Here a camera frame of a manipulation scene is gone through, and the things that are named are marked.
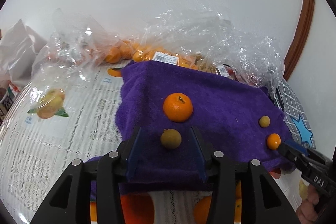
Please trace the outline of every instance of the barcode label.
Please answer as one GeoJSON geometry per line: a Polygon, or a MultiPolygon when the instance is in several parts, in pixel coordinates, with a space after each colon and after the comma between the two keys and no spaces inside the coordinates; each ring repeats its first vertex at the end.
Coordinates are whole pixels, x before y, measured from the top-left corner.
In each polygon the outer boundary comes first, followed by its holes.
{"type": "Polygon", "coordinates": [[[224,65],[217,66],[217,70],[221,76],[224,76],[224,77],[230,76],[224,65]]]}
{"type": "Polygon", "coordinates": [[[172,65],[177,65],[179,58],[177,56],[172,56],[172,55],[164,54],[161,52],[155,52],[152,60],[167,63],[167,64],[172,64],[172,65]]]}

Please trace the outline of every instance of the plastic bag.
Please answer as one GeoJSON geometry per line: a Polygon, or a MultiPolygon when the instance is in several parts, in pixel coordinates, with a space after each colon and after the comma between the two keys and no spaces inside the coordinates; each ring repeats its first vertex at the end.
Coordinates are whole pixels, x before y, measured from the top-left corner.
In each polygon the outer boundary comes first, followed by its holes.
{"type": "Polygon", "coordinates": [[[94,68],[119,39],[108,34],[92,17],[53,14],[56,32],[36,57],[32,68],[31,108],[42,119],[52,116],[68,117],[63,107],[71,87],[90,88],[94,68]]]}
{"type": "Polygon", "coordinates": [[[254,87],[266,86],[274,95],[285,72],[284,59],[274,38],[235,32],[235,43],[228,46],[227,63],[239,82],[254,87]]]}
{"type": "Polygon", "coordinates": [[[214,60],[221,62],[221,48],[233,43],[232,31],[227,16],[206,7],[182,12],[168,10],[148,22],[133,60],[157,60],[215,72],[209,66],[214,60]]]}

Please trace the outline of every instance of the blue star pattern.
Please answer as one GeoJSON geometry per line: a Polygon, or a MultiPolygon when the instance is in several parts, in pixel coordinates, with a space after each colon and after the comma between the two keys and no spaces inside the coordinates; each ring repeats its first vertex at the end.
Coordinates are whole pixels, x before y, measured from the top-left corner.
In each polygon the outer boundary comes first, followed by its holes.
{"type": "Polygon", "coordinates": [[[312,147],[311,138],[313,134],[306,128],[305,124],[303,123],[303,120],[301,116],[299,115],[299,119],[296,120],[295,118],[291,117],[293,123],[295,124],[300,136],[302,143],[308,143],[309,147],[312,147]]]}

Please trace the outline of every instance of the orange fruit picture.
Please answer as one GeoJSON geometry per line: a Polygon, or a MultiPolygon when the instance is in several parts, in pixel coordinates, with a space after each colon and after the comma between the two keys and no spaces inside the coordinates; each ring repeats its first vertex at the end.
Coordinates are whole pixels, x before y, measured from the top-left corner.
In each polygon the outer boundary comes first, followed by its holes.
{"type": "Polygon", "coordinates": [[[210,210],[211,196],[206,196],[196,203],[194,207],[194,220],[196,224],[206,224],[210,210]]]}
{"type": "Polygon", "coordinates": [[[163,113],[173,122],[184,122],[193,113],[190,98],[183,93],[170,94],[163,102],[163,113]]]}
{"type": "Polygon", "coordinates": [[[153,224],[154,204],[150,195],[122,195],[120,197],[126,224],[153,224]]]}
{"type": "Polygon", "coordinates": [[[235,222],[242,221],[242,199],[236,199],[235,222]]]}
{"type": "Polygon", "coordinates": [[[120,59],[121,53],[117,47],[112,47],[109,54],[105,57],[105,61],[110,64],[118,63],[120,59]]]}
{"type": "Polygon", "coordinates": [[[114,77],[122,77],[121,76],[121,71],[120,71],[121,68],[110,68],[107,70],[107,73],[111,76],[114,76],[114,77]]]}

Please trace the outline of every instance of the metal screw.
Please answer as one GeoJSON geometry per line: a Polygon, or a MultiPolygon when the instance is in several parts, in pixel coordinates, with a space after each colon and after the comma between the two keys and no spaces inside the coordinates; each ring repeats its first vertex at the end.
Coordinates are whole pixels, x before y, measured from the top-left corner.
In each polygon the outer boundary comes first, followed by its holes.
{"type": "Polygon", "coordinates": [[[259,165],[260,165],[260,160],[253,159],[253,160],[251,160],[251,163],[252,163],[254,166],[259,166],[259,165]]]}
{"type": "Polygon", "coordinates": [[[74,159],[71,163],[72,163],[73,166],[77,166],[77,165],[81,164],[81,160],[80,159],[74,159]]]}
{"type": "Polygon", "coordinates": [[[222,151],[215,151],[213,155],[217,158],[221,158],[224,156],[224,153],[222,151]]]}
{"type": "Polygon", "coordinates": [[[115,157],[118,157],[119,153],[117,151],[111,151],[109,153],[109,157],[110,158],[115,158],[115,157]]]}

